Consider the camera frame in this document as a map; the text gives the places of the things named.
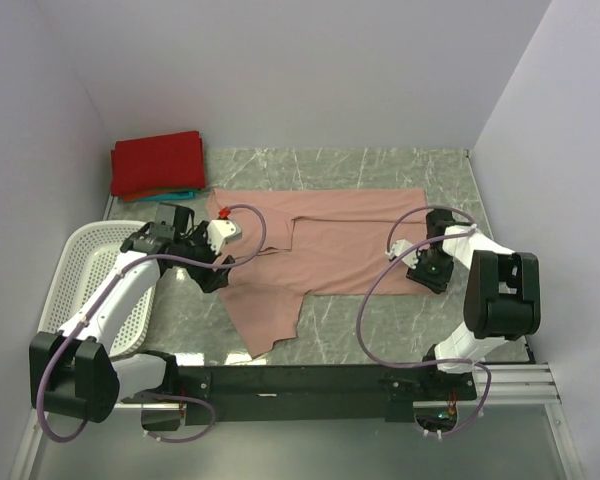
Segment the pink t-shirt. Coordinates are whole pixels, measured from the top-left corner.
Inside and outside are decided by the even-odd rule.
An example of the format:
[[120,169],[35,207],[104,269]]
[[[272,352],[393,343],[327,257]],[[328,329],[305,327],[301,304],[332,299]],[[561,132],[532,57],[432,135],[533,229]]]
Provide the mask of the pink t-shirt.
[[219,297],[250,356],[297,335],[305,295],[362,295],[387,266],[389,233],[426,236],[421,188],[376,190],[213,190],[208,214],[232,210],[241,240],[224,248],[237,260]]

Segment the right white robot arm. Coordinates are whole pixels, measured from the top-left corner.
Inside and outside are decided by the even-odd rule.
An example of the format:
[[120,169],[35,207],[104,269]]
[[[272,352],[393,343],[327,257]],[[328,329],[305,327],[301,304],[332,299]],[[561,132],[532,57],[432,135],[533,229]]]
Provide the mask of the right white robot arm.
[[534,334],[541,321],[539,260],[532,253],[504,247],[450,208],[429,208],[428,244],[406,257],[406,277],[435,294],[446,291],[454,267],[467,269],[462,322],[425,359],[436,364],[421,371],[424,395],[440,399],[494,349]]

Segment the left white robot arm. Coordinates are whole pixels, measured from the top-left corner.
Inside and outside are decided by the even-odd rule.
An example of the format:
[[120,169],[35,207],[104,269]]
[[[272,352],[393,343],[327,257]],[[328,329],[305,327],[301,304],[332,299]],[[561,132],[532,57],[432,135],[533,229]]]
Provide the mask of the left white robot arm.
[[180,388],[174,355],[145,351],[115,360],[115,337],[144,294],[170,268],[187,270],[205,293],[224,288],[232,257],[216,260],[242,236],[223,210],[194,221],[193,210],[161,204],[153,221],[127,237],[112,270],[77,313],[57,332],[37,334],[29,346],[32,405],[38,416],[54,413],[100,423],[123,399],[146,391],[156,401]]

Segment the folded teal t-shirt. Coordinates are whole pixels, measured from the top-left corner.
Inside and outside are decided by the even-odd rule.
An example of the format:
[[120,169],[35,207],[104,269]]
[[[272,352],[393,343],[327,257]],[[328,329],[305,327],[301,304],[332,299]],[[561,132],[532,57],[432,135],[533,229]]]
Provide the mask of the folded teal t-shirt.
[[196,197],[195,190],[184,190],[184,191],[170,191],[161,192],[150,195],[136,196],[128,200],[128,203],[142,203],[142,202],[168,202],[168,201],[182,201],[190,200]]

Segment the folded red t-shirt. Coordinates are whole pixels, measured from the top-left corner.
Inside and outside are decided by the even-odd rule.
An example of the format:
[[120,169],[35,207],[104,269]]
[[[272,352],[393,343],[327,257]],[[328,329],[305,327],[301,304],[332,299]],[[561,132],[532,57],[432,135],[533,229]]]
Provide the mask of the folded red t-shirt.
[[186,131],[118,141],[110,153],[113,196],[206,187],[203,141]]

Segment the white perforated laundry basket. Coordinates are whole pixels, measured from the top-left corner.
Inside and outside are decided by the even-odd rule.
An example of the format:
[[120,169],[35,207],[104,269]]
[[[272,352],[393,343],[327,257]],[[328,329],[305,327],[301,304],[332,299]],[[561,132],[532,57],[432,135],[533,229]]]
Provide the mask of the white perforated laundry basket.
[[[141,221],[89,223],[67,240],[47,294],[38,329],[55,332],[90,298],[113,268],[123,241],[144,225]],[[141,347],[150,322],[155,288],[135,304],[118,330],[110,355],[129,355]]]

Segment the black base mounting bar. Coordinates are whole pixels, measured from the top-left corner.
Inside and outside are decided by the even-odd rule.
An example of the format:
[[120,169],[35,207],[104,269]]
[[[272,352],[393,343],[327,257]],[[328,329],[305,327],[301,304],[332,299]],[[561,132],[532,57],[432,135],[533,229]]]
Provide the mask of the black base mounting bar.
[[181,367],[178,383],[169,393],[209,403],[219,422],[412,422],[417,402],[477,398],[469,373],[377,364]]

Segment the aluminium frame rail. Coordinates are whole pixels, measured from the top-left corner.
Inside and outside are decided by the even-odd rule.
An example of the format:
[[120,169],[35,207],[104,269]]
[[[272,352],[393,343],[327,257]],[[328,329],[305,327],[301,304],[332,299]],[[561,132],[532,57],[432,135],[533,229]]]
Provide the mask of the aluminium frame rail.
[[27,425],[14,479],[581,479],[546,365],[494,365],[477,374],[484,414],[443,440],[380,420],[220,423],[169,445],[142,433],[142,413],[172,403],[118,405],[76,440],[47,440]]

